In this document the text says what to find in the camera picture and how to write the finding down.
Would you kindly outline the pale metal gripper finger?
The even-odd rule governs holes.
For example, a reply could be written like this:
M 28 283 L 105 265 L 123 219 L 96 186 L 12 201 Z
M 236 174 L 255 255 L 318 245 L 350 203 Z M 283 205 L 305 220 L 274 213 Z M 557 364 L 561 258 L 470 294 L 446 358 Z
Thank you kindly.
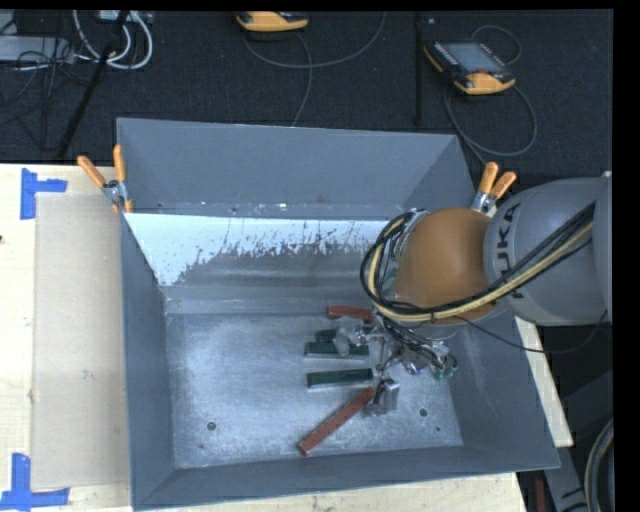
M 368 356 L 370 354 L 370 326 L 339 327 L 333 338 L 333 345 L 339 356 Z
M 364 408 L 367 416 L 386 415 L 398 407 L 400 384 L 392 378 L 383 378 L 378 383 L 372 401 Z

